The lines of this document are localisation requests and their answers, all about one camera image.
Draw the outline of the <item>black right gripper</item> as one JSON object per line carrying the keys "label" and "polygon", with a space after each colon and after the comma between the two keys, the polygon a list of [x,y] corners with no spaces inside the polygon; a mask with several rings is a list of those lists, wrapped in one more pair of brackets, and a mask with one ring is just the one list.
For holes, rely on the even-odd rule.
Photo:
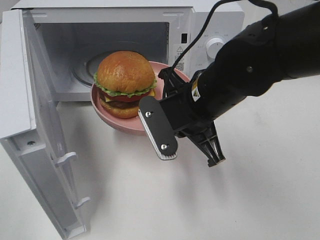
{"label": "black right gripper", "polygon": [[164,83],[160,105],[174,135],[178,138],[188,137],[205,154],[208,167],[223,162],[226,158],[214,122],[193,108],[190,80],[183,79],[171,67],[163,68],[158,77]]}

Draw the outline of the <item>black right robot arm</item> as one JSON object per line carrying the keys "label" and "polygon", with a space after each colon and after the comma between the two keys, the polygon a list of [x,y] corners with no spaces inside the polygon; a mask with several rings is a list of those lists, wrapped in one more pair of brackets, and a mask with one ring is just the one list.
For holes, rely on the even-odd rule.
{"label": "black right robot arm", "polygon": [[213,63],[184,82],[173,67],[160,71],[164,81],[161,128],[153,137],[162,160],[171,160],[177,138],[187,137],[208,158],[208,166],[224,160],[215,119],[247,97],[258,97],[274,83],[320,73],[320,3],[284,15],[266,0],[253,1],[270,10],[228,41]]}

